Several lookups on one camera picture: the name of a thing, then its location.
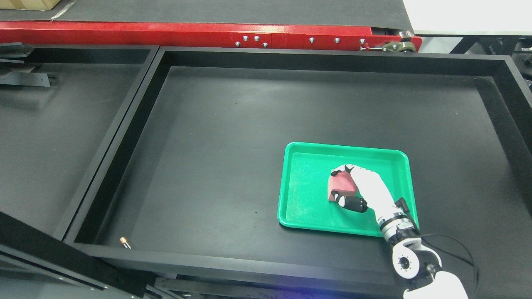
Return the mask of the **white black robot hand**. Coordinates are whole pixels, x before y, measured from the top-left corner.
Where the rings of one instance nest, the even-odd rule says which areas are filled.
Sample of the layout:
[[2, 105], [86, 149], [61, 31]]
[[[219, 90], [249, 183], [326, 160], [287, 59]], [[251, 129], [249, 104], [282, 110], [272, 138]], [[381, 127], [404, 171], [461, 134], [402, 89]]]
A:
[[348, 172], [357, 185], [359, 191], [356, 196], [335, 195], [335, 199], [341, 207], [353, 206], [357, 209], [370, 208], [374, 211], [376, 222], [382, 225], [388, 220], [400, 215], [405, 215], [401, 208], [397, 207], [381, 176], [358, 165], [346, 164], [332, 169], [330, 175], [339, 172]]

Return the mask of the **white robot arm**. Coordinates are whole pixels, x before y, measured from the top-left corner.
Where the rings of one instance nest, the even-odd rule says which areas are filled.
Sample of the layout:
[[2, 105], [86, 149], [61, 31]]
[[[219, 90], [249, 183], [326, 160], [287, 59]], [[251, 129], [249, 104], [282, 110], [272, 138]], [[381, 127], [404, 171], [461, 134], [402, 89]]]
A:
[[404, 198], [392, 205], [392, 213], [379, 219], [384, 240], [392, 248], [395, 273], [407, 283], [404, 299], [467, 299], [455, 275], [443, 269], [439, 254], [424, 245], [423, 238]]

